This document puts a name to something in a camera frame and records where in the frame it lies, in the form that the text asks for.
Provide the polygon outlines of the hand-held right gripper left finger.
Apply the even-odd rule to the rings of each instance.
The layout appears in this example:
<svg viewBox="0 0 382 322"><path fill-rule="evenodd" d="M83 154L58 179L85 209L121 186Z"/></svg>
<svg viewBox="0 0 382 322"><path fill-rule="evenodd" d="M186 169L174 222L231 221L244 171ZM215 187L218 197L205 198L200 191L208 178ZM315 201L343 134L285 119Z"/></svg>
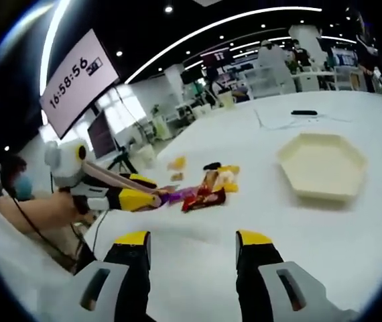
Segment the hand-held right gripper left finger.
<svg viewBox="0 0 382 322"><path fill-rule="evenodd" d="M151 321L151 233L135 231L118 237L103 260L85 245L78 254L75 275L84 273L80 307L101 313L91 321Z"/></svg>

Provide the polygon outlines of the person's left hand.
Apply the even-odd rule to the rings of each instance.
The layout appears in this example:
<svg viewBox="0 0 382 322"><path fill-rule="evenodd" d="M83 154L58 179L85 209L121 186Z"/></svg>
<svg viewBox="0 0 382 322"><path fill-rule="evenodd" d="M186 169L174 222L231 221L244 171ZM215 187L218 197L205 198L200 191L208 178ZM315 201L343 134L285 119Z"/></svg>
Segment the person's left hand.
<svg viewBox="0 0 382 322"><path fill-rule="evenodd" d="M52 200L54 202L55 215L66 224L81 222L85 225L92 225L95 222L93 212L90 211L83 215L78 211L70 193L66 191L56 191L52 195Z"/></svg>

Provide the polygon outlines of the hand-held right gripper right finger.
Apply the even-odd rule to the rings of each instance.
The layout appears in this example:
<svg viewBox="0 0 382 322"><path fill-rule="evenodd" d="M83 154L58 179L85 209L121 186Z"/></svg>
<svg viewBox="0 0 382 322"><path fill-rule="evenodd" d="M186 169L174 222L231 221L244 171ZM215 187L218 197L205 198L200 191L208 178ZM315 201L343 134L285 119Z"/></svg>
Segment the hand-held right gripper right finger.
<svg viewBox="0 0 382 322"><path fill-rule="evenodd" d="M267 236L236 231L236 290L243 321L357 321L295 262L286 262Z"/></svg>

